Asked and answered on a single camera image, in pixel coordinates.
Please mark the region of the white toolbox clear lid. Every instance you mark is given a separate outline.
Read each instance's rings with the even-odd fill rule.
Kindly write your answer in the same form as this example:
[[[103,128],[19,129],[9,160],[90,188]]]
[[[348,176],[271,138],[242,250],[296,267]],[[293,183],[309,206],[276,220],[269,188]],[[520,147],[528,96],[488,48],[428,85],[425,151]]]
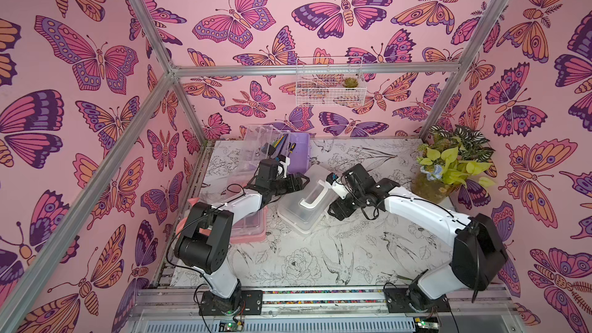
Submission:
[[[286,194],[278,202],[277,215],[300,234],[310,234],[338,195],[326,182],[330,172],[320,165],[305,173],[310,182],[302,191]]]

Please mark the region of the pink toolbox clear lid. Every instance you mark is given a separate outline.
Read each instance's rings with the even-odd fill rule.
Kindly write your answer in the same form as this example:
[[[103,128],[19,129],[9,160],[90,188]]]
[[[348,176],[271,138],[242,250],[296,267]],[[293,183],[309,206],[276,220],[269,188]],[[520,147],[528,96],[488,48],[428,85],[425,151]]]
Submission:
[[[212,205],[230,200],[232,197],[242,194],[241,188],[248,183],[251,177],[252,175],[248,174],[238,174],[212,180],[201,189],[199,200]],[[266,229],[267,209],[263,209],[249,214],[241,220],[236,220],[231,230],[230,242],[233,245],[262,242],[267,237]]]

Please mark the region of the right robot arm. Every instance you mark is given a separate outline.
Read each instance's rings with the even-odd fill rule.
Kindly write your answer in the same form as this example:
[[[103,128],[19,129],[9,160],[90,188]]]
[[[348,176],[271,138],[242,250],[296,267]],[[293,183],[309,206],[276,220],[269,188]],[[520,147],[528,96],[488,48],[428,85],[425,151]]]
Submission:
[[[375,180],[361,164],[341,175],[330,173],[325,187],[338,195],[328,208],[328,214],[338,220],[357,210],[374,208],[405,217],[452,248],[447,263],[424,271],[409,285],[405,297],[415,311],[427,311],[442,296],[463,288],[479,294],[509,259],[496,225],[487,215],[471,217],[450,211],[394,180]]]

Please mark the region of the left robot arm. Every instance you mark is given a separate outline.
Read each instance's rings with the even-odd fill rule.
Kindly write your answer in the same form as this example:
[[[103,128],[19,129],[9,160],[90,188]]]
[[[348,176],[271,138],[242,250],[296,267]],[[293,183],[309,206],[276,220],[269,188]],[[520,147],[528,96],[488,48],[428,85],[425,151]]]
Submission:
[[[198,201],[191,206],[184,226],[175,234],[174,257],[200,274],[216,298],[238,299],[241,284],[227,260],[233,226],[273,200],[303,191],[309,183],[304,174],[288,172],[286,158],[262,160],[234,196],[219,204]]]

